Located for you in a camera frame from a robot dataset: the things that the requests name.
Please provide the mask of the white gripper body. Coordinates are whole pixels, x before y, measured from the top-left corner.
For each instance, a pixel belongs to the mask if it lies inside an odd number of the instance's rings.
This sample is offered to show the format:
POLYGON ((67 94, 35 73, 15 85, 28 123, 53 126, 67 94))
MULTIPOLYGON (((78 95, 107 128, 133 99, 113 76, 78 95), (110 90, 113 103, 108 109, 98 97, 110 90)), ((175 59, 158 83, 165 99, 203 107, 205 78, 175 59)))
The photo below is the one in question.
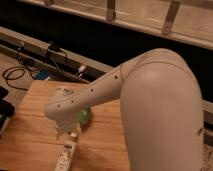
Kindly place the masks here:
POLYGON ((54 118, 56 127, 60 127, 63 134, 70 133, 76 128, 77 120, 74 115, 57 115, 54 118))

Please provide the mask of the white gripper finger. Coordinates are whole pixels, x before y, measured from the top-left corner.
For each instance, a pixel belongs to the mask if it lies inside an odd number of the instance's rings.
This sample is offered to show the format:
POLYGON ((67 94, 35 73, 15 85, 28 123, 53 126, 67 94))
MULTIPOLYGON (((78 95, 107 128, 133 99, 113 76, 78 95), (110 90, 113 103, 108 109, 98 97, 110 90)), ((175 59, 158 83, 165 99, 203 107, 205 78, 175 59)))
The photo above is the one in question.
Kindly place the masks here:
POLYGON ((62 136, 63 132, 60 127, 56 127, 56 139, 59 139, 62 136))
POLYGON ((76 132, 77 132, 78 135, 82 134, 82 128, 79 124, 76 125, 76 132))

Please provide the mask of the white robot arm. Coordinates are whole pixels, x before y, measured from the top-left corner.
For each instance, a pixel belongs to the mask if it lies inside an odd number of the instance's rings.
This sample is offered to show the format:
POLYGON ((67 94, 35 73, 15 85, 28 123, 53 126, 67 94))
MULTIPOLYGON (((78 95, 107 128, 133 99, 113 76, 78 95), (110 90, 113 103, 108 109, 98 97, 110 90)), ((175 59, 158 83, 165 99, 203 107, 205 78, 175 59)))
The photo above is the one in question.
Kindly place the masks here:
POLYGON ((80 91, 60 88, 44 112, 58 132, 68 133, 75 113, 115 99, 120 101, 131 171, 202 171, 202 95, 179 54, 153 49, 80 91))

